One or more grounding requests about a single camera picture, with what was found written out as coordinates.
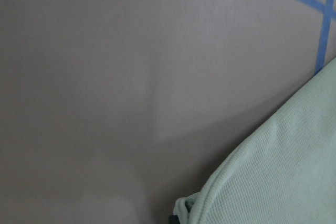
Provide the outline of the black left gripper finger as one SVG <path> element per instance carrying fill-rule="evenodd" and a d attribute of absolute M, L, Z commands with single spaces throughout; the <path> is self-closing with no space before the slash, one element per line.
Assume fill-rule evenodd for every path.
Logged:
<path fill-rule="evenodd" d="M 169 216 L 169 224 L 179 224 L 178 221 L 178 216 L 177 215 L 170 215 Z"/>

